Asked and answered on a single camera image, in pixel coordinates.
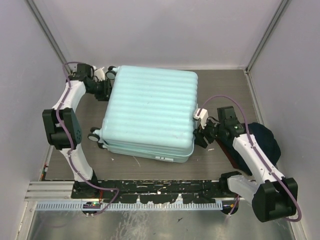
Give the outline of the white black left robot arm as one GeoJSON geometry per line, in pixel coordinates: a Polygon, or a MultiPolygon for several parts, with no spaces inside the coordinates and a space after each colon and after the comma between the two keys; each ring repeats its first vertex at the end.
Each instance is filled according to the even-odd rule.
{"type": "Polygon", "coordinates": [[[85,94],[108,101],[112,85],[102,67],[72,61],[63,64],[62,69],[65,75],[62,95],[52,108],[42,112],[46,138],[67,160],[74,176],[73,192],[86,198],[101,198],[104,190],[83,152],[76,110],[85,94]]]}

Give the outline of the mint green suitcase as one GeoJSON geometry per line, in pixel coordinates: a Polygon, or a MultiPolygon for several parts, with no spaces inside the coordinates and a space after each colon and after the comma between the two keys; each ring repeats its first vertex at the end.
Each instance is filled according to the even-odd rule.
{"type": "Polygon", "coordinates": [[[106,77],[113,80],[106,112],[88,139],[116,154],[185,163],[195,148],[198,75],[122,65],[106,77]]]}

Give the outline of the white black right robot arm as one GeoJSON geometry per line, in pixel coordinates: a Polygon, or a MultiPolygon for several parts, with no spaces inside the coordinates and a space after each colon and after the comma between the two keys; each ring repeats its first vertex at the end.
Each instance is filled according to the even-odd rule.
{"type": "Polygon", "coordinates": [[[302,215],[297,202],[297,182],[286,178],[272,164],[256,137],[250,133],[248,124],[238,120],[233,106],[218,108],[217,112],[218,122],[214,123],[206,109],[195,110],[193,119],[198,122],[194,130],[195,144],[206,148],[215,140],[228,142],[255,179],[252,182],[237,172],[224,173],[220,177],[220,193],[225,197],[233,194],[243,197],[262,223],[281,218],[299,221],[302,215]]]}

